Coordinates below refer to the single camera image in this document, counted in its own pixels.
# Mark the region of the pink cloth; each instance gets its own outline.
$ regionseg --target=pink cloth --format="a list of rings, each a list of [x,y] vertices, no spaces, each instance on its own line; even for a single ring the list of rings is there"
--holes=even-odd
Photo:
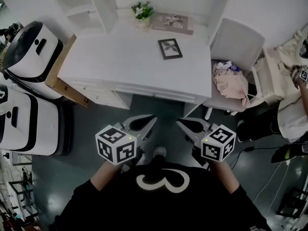
[[[221,95],[226,98],[242,99],[242,105],[250,105],[248,99],[248,81],[242,72],[236,74],[229,69],[215,69],[213,79]]]

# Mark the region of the black t-shirt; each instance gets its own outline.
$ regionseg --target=black t-shirt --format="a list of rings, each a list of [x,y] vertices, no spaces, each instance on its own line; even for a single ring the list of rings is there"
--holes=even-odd
[[[77,187],[56,230],[270,230],[242,187],[230,194],[209,171],[166,163],[137,166],[99,192]]]

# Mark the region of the cardboard box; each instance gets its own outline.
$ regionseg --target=cardboard box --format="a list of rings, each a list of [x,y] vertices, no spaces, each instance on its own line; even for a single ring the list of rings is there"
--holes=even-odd
[[[62,52],[58,56],[57,60],[55,61],[53,67],[51,68],[46,80],[45,85],[50,87],[51,89],[55,90],[56,92],[62,94],[66,98],[81,104],[84,107],[87,107],[90,100],[82,95],[80,92],[72,88],[70,85],[65,83],[63,80],[58,78],[58,73],[62,67],[62,64],[71,49],[72,45],[76,40],[76,35],[73,35],[68,43],[63,47]]]

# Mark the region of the desk drawer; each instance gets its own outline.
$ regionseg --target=desk drawer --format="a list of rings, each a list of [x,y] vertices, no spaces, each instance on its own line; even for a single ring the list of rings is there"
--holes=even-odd
[[[186,102],[186,103],[200,104],[201,102],[204,101],[204,97],[193,95],[193,94],[187,94],[187,93],[183,93],[179,91],[164,90],[164,89],[144,87],[144,86],[133,85],[133,84],[122,84],[122,83],[114,83],[114,82],[106,82],[106,81],[104,82],[104,84],[110,90],[114,90],[114,91],[153,96],[153,97],[171,99],[171,100],[176,100],[176,101]]]
[[[102,81],[88,79],[66,79],[65,81],[94,103],[123,109],[130,107],[130,102],[126,104],[113,91],[106,88]]]

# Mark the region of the picture frame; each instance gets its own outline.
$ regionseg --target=picture frame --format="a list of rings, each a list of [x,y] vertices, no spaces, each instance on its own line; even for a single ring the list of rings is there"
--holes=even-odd
[[[164,60],[183,57],[182,52],[175,38],[159,40],[158,44]]]

